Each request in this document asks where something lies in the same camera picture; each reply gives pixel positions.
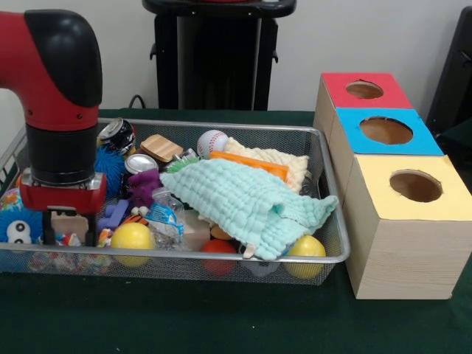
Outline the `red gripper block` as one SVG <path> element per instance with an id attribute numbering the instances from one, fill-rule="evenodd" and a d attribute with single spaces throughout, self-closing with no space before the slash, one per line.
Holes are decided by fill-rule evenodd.
<path id="1" fill-rule="evenodd" d="M 42 212 L 42 235 L 44 245 L 55 245 L 55 230 L 52 227 L 50 210 L 74 211 L 85 215 L 88 230 L 85 233 L 85 245 L 96 246 L 97 216 L 105 203 L 107 189 L 106 176 L 95 173 L 92 180 L 85 184 L 53 187 L 38 184 L 31 173 L 22 173 L 20 194 L 27 209 Z"/>

